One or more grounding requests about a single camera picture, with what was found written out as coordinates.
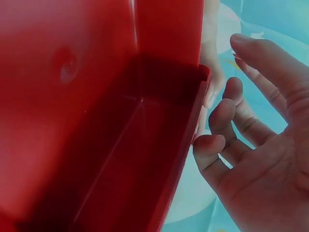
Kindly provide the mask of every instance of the finger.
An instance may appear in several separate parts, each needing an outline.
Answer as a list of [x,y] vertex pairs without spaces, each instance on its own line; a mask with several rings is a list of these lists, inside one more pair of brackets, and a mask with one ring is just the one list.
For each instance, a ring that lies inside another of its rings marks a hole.
[[235,59],[240,69],[249,77],[249,79],[259,88],[269,103],[279,112],[287,121],[286,100],[269,80],[267,80],[258,70],[251,68],[243,60]]
[[205,126],[206,126],[206,118],[207,118],[208,109],[205,106],[202,106],[201,112],[198,119],[197,132],[193,137],[193,141],[199,136],[204,134]]
[[246,152],[251,150],[237,138],[234,132],[231,121],[234,118],[235,110],[235,103],[232,100],[223,99],[209,118],[211,133],[221,134],[225,137],[225,148],[221,155],[233,166],[241,161]]
[[236,54],[276,86],[285,99],[303,89],[304,83],[307,85],[307,66],[273,42],[234,34],[231,45]]
[[233,121],[239,132],[255,147],[259,147],[276,133],[257,118],[244,100],[242,92],[242,82],[232,77],[227,81],[223,97],[232,99],[236,104]]
[[213,64],[211,69],[211,80],[205,96],[204,106],[210,109],[225,84],[224,72],[219,64]]
[[219,158],[225,146],[225,139],[221,135],[203,135],[193,144],[193,154],[197,166],[214,191],[218,190],[222,179],[229,172],[229,168]]

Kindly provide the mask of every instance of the light blue surface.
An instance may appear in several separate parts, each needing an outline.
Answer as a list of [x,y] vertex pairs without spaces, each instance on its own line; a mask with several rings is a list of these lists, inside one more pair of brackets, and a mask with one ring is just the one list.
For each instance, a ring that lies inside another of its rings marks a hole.
[[[264,32],[301,62],[309,65],[309,0],[221,0],[241,19],[241,33]],[[244,97],[257,116],[275,132],[281,132],[285,121],[271,107],[255,85],[226,60],[234,60],[231,50],[219,55],[227,78],[237,76],[244,86]],[[214,107],[220,102],[217,99]],[[217,199],[205,210],[163,227],[163,232],[239,232],[233,220]]]

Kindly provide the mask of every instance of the red plastic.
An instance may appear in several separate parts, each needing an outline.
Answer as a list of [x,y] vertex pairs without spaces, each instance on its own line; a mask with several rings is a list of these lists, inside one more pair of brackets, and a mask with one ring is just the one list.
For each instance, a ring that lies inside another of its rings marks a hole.
[[160,229],[208,84],[202,2],[0,3],[0,231]]

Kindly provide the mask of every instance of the hand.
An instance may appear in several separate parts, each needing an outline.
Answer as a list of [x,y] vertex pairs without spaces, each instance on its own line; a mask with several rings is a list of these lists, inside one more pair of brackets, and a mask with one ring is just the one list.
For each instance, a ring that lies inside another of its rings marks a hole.
[[219,0],[204,1],[203,31],[200,63],[206,65],[211,70],[209,87],[201,109],[197,133],[194,140],[205,131],[206,117],[210,109],[225,84],[225,75],[220,65],[217,55],[217,14]]
[[[259,121],[242,97],[241,81],[231,78],[209,119],[213,135],[194,142],[197,165],[241,231],[307,232],[309,68],[270,41],[236,34],[231,45],[239,67],[288,126],[276,134]],[[232,121],[255,149],[237,139]]]

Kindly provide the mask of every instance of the circular mark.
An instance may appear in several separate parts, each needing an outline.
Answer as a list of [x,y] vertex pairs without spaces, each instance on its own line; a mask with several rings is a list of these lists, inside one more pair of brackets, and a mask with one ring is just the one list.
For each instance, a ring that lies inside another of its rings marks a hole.
[[59,78],[62,83],[70,83],[77,74],[77,57],[68,46],[59,48],[52,57],[52,68],[55,78]]

